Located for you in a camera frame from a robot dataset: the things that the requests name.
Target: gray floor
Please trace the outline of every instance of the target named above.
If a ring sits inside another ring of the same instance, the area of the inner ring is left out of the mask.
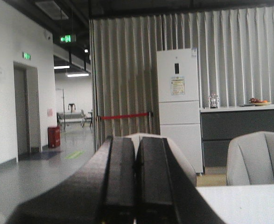
[[[0,166],[0,212],[8,217],[14,208],[65,180],[94,154],[92,129],[86,124],[69,124],[61,132],[61,146],[49,149],[58,151],[51,158],[27,158],[19,163]],[[67,158],[76,151],[83,151],[77,158]]]

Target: refrigerator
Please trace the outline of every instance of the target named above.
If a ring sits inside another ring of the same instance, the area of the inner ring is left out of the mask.
[[[157,51],[157,76],[161,135],[203,173],[197,49]]]

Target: exit sign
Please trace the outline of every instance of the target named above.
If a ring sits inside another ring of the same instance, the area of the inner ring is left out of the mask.
[[[22,58],[25,58],[26,60],[31,60],[31,55],[26,52],[22,52],[21,56]]]
[[[60,36],[60,43],[73,43],[76,41],[77,41],[76,35],[74,35],[74,34]]]

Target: white countertop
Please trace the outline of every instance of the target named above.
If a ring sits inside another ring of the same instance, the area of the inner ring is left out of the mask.
[[[207,112],[231,112],[231,111],[257,111],[274,110],[274,104],[265,106],[222,106],[219,108],[200,108],[201,113]]]
[[[274,224],[274,184],[197,190],[227,224]]]

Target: red bin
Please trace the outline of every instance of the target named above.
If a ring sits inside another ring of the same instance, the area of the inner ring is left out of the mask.
[[[60,146],[60,127],[48,127],[49,148]]]

